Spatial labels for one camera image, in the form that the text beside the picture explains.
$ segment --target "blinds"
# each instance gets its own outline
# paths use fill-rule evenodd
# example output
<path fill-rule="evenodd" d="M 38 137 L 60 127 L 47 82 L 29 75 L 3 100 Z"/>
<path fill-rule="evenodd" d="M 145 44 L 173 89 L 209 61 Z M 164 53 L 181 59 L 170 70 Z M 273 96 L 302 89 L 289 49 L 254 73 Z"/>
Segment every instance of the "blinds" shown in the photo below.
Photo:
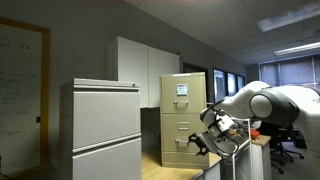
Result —
<path fill-rule="evenodd" d="M 300 85 L 320 90 L 320 58 L 304 57 L 259 65 L 260 80 L 270 86 Z"/>

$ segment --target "whiteboard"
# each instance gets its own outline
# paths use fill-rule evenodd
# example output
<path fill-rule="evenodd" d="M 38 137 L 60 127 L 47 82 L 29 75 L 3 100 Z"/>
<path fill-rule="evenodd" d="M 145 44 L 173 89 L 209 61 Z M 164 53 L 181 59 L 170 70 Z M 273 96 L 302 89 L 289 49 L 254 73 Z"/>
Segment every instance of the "whiteboard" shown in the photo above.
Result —
<path fill-rule="evenodd" d="M 0 155 L 3 174 L 41 165 L 42 59 L 42 33 L 0 24 Z"/>

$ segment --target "ceiling light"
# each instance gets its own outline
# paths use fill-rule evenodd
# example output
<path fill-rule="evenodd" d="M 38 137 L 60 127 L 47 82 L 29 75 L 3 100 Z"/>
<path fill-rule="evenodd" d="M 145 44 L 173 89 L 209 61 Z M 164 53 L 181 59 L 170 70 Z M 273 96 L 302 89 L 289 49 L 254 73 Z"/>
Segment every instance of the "ceiling light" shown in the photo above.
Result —
<path fill-rule="evenodd" d="M 300 22 L 320 15 L 320 2 L 307 4 L 295 11 L 288 11 L 280 16 L 267 18 L 257 22 L 263 32 L 270 31 L 289 24 Z"/>
<path fill-rule="evenodd" d="M 274 54 L 279 56 L 279 55 L 283 55 L 283 54 L 289 54 L 289 53 L 305 51 L 305 50 L 315 49 L 315 48 L 320 48 L 320 42 L 307 44 L 307 45 L 303 45 L 303 46 L 297 46 L 294 48 L 284 49 L 284 50 L 280 50 L 280 51 L 274 51 Z"/>

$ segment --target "ceiling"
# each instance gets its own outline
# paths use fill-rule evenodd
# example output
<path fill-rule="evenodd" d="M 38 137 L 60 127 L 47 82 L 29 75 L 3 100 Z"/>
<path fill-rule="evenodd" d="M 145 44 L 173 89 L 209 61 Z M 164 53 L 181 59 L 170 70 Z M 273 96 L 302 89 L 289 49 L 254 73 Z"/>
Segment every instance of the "ceiling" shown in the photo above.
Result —
<path fill-rule="evenodd" d="M 245 65 L 320 53 L 318 48 L 274 54 L 276 50 L 320 42 L 320 16 L 267 32 L 257 25 L 319 0 L 124 1 Z"/>

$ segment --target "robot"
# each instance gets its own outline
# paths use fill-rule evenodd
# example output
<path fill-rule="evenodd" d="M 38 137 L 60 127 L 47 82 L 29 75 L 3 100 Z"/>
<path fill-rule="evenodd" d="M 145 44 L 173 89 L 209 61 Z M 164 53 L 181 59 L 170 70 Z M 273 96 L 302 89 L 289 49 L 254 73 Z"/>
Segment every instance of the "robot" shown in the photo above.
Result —
<path fill-rule="evenodd" d="M 254 81 L 243 87 L 232 97 L 225 97 L 200 113 L 200 120 L 207 131 L 193 134 L 195 142 L 205 155 L 213 152 L 229 158 L 238 150 L 238 144 L 226 137 L 238 119 L 254 118 L 283 127 L 294 125 L 300 129 L 320 179 L 320 93 L 301 86 L 270 87 Z"/>

